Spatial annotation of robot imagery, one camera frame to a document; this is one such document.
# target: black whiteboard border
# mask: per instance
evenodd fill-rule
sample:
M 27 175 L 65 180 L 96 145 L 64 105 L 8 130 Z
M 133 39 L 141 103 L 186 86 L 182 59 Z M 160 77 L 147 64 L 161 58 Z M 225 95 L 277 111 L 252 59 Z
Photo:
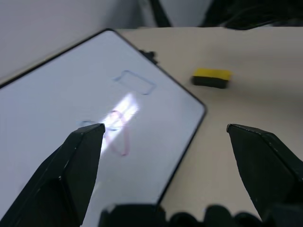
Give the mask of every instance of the black whiteboard border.
M 88 41 L 88 40 L 94 38 L 95 36 L 97 36 L 97 35 L 99 35 L 99 34 L 101 34 L 101 33 L 103 33 L 103 32 L 106 32 L 106 31 L 115 32 L 120 38 L 122 38 L 122 39 L 123 39 L 124 41 L 126 41 L 131 47 L 133 47 L 133 48 L 138 52 L 138 54 L 142 55 L 144 58 L 147 58 L 147 57 L 145 57 L 142 53 L 139 52 L 139 49 L 138 49 L 137 47 L 135 47 L 133 44 L 131 44 L 127 39 L 125 39 L 125 38 L 124 38 L 122 35 L 120 35 L 117 31 L 115 31 L 115 30 L 113 30 L 113 29 L 110 29 L 110 28 L 106 28 L 106 29 L 103 29 L 103 30 L 101 30 L 101 31 L 99 31 L 99 32 L 97 32 L 97 33 L 95 33 L 95 34 L 93 34 L 92 36 L 89 36 L 88 38 L 86 38 L 86 39 L 80 41 L 79 43 L 77 43 L 77 44 L 75 44 L 75 45 L 73 45 L 73 46 L 67 48 L 66 50 L 64 50 L 64 51 L 62 51 L 62 52 L 60 52 L 60 53 L 58 53 L 58 54 L 56 54 L 56 55 L 50 57 L 49 59 L 47 59 L 47 60 L 45 60 L 45 61 L 43 61 L 43 62 L 37 64 L 36 66 L 34 66 L 34 67 L 32 67 L 32 68 L 30 68 L 30 69 L 28 69 L 28 70 L 26 70 L 26 71 L 24 71 L 24 72 L 18 74 L 17 76 L 15 76 L 15 77 L 13 77 L 12 79 L 10 79 L 10 80 L 4 82 L 3 84 L 0 84 L 0 89 L 3 88 L 3 87 L 5 87 L 5 86 L 7 86 L 7 85 L 9 85 L 9 84 L 11 84 L 11 83 L 13 83 L 14 81 L 20 79 L 21 77 L 26 76 L 27 74 L 29 74 L 30 72 L 36 70 L 37 68 L 39 68 L 39 67 L 41 67 L 41 66 L 43 66 L 43 65 L 45 65 L 45 64 L 47 64 L 47 63 L 49 63 L 50 61 L 54 60 L 55 58 L 57 58 L 57 57 L 59 57 L 59 56 L 65 54 L 65 53 L 67 53 L 68 51 L 72 50 L 73 48 L 75 48 L 75 47 L 77 47 L 77 46 L 79 46 L 79 45 L 85 43 L 86 41 Z M 197 133 L 197 131 L 198 131 L 198 129 L 199 129 L 199 127 L 200 127 L 200 125 L 201 125 L 201 123 L 202 123 L 202 121 L 203 121 L 205 115 L 207 114 L 207 107 L 206 107 L 206 105 L 205 105 L 202 101 L 200 101 L 195 95 L 193 95 L 193 94 L 192 94 L 190 91 L 188 91 L 184 86 L 182 86 L 178 81 L 176 81 L 171 75 L 169 75 L 169 74 L 168 74 L 164 69 L 162 69 L 159 65 L 155 65 L 155 67 L 158 67 L 165 75 L 167 75 L 172 81 L 174 81 L 174 82 L 175 82 L 176 84 L 178 84 L 181 88 L 183 88 L 187 93 L 189 93 L 194 99 L 196 99 L 196 100 L 204 107 L 204 114 L 201 116 L 201 118 L 200 118 L 200 120 L 199 120 L 199 123 L 198 123 L 198 125 L 197 125 L 197 127 L 196 127 L 196 129 L 195 129 L 195 131 L 194 131 L 194 133 L 193 133 L 192 138 L 191 138 L 190 141 L 188 142 L 188 145 L 186 146 L 185 150 L 183 151 L 183 154 L 181 155 L 181 157 L 180 157 L 180 159 L 179 159 L 179 161 L 178 161 L 178 163 L 177 163 L 177 165 L 176 165 L 176 168 L 174 169 L 174 171 L 172 172 L 171 176 L 169 177 L 169 180 L 167 181 L 167 184 L 166 184 L 166 186 L 165 186 L 165 188 L 164 188 L 164 190 L 163 190 L 161 196 L 159 197 L 159 199 L 158 199 L 158 201 L 157 201 L 157 205 L 160 205 L 160 203 L 161 203 L 161 201 L 163 200 L 164 195 L 165 195 L 167 189 L 169 188 L 169 185 L 170 185 L 170 183 L 171 183 L 171 181 L 172 181 L 174 175 L 176 174 L 177 169 L 179 168 L 179 166 L 180 166 L 180 164 L 181 164 L 181 162 L 182 162 L 182 160 L 183 160 L 183 158 L 184 158 L 184 156 L 185 156 L 185 154 L 186 154 L 186 152 L 187 152 L 187 150 L 188 150 L 188 148 L 189 148 L 189 146 L 190 146 L 190 144 L 191 144 L 191 142 L 192 142 L 192 140 L 193 140 L 195 134 Z

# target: whiteboard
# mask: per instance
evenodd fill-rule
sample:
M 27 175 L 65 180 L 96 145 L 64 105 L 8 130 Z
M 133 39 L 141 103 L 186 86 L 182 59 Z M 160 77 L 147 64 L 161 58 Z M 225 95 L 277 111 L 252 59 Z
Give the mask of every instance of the whiteboard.
M 109 29 L 4 86 L 0 107 L 0 217 L 72 131 L 105 124 L 90 227 L 110 204 L 159 202 L 205 114 Z

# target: table surface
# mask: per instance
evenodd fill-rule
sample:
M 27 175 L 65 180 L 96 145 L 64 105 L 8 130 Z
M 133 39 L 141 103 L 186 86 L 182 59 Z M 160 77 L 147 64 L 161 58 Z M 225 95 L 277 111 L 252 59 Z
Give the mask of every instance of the table surface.
M 155 51 L 159 65 L 208 107 L 162 202 L 168 216 L 187 211 L 202 219 L 209 204 L 257 215 L 226 126 L 270 131 L 303 160 L 303 28 L 152 28 L 122 34 L 138 48 Z M 231 70 L 229 88 L 192 85 L 199 67 Z

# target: small black object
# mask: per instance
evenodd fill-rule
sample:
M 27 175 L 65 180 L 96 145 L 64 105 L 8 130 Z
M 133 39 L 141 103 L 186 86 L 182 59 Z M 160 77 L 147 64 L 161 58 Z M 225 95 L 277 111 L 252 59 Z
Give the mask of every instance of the small black object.
M 38 167 L 0 227 L 82 225 L 95 186 L 104 132 L 104 124 L 72 132 Z
M 154 51 L 149 51 L 146 52 L 144 50 L 139 50 L 141 54 L 143 54 L 146 58 L 148 58 L 148 60 L 150 60 L 152 63 L 154 63 L 155 65 L 157 65 L 157 61 L 155 60 L 155 56 L 156 56 L 156 52 Z

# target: drawn rectangle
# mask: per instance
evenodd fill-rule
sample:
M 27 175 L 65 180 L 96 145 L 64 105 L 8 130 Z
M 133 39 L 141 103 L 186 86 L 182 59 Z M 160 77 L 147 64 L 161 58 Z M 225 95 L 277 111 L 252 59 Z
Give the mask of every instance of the drawn rectangle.
M 114 80 L 141 95 L 150 95 L 156 88 L 155 83 L 129 70 L 123 71 L 121 76 Z

